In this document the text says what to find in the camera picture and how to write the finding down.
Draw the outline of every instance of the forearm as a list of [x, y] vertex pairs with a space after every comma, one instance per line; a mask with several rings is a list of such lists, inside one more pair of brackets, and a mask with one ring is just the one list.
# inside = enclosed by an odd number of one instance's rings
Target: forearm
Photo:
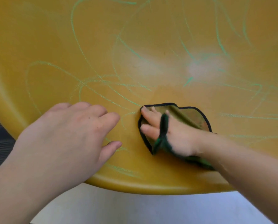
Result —
[[274, 223], [278, 223], [278, 160], [207, 133], [199, 156]]
[[16, 169], [0, 167], [0, 224], [30, 223], [57, 194]]

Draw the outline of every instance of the green cloth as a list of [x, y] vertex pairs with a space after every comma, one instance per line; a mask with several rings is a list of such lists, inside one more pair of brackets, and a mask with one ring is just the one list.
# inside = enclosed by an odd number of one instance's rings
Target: green cloth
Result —
[[[146, 137], [140, 130], [140, 127], [142, 124], [148, 124], [148, 122], [143, 118], [143, 116], [140, 117], [138, 121], [138, 127], [142, 136], [142, 139], [150, 152], [155, 155], [159, 149], [165, 150], [167, 152], [170, 152], [174, 155], [176, 155], [171, 145], [169, 144], [166, 134], [168, 131], [168, 123], [169, 123], [169, 116], [165, 114], [165, 111], [168, 110], [170, 115], [175, 117], [177, 120], [183, 122], [184, 124], [187, 124], [191, 127], [204, 130], [204, 131], [212, 131], [211, 126], [205, 117], [205, 115], [197, 108], [195, 107], [183, 107], [179, 108], [174, 103], [165, 103], [165, 104], [159, 104], [159, 105], [146, 105], [148, 109], [151, 109], [151, 107], [154, 106], [155, 109], [162, 113], [161, 122], [160, 122], [160, 135], [156, 141], [153, 139]], [[199, 166], [214, 170], [212, 165], [206, 161], [205, 159], [202, 159], [198, 156], [188, 156], [188, 157], [181, 157], [179, 155], [176, 155], [180, 158], [185, 159], [187, 162], [196, 163]]]

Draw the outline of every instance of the yellow plastic surface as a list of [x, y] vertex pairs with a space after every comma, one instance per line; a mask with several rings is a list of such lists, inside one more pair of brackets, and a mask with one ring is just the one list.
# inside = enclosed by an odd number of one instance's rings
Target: yellow plastic surface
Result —
[[205, 113], [213, 131], [278, 157], [278, 0], [0, 0], [0, 121], [15, 138], [59, 102], [118, 112], [123, 147], [87, 183], [140, 194], [232, 188], [152, 156], [142, 105]]

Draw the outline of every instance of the gray floor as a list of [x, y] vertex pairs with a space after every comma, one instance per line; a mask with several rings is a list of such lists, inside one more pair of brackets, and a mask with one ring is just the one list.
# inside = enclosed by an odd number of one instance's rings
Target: gray floor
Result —
[[33, 224], [271, 224], [238, 192], [146, 196], [87, 184], [48, 204]]

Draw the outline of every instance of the cloth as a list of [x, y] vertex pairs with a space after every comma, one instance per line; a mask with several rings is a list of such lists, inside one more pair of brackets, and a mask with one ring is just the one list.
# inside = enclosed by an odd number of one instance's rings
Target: cloth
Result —
[[168, 123], [169, 123], [169, 116], [165, 114], [165, 111], [168, 110], [169, 113], [175, 117], [177, 120], [181, 121], [184, 124], [187, 124], [191, 127], [209, 131], [212, 132], [211, 125], [209, 124], [208, 119], [206, 116], [196, 107], [178, 107], [174, 103], [164, 103], [164, 104], [157, 104], [157, 105], [145, 105], [148, 109], [151, 109], [151, 107], [155, 107], [155, 109], [162, 114], [161, 122], [160, 122], [160, 135], [156, 141], [153, 139], [146, 137], [140, 130], [140, 127], [142, 124], [148, 124], [148, 122], [144, 119], [144, 117], [141, 115], [139, 121], [138, 121], [138, 128], [140, 131], [140, 135], [151, 152], [152, 155], [155, 155], [159, 149], [165, 150], [167, 152], [170, 152], [187, 162], [198, 164], [199, 166], [214, 170], [212, 165], [206, 161], [205, 159], [202, 159], [198, 156], [188, 156], [188, 157], [181, 157], [177, 154], [175, 154], [172, 150], [171, 145], [169, 144], [166, 134], [168, 131]]

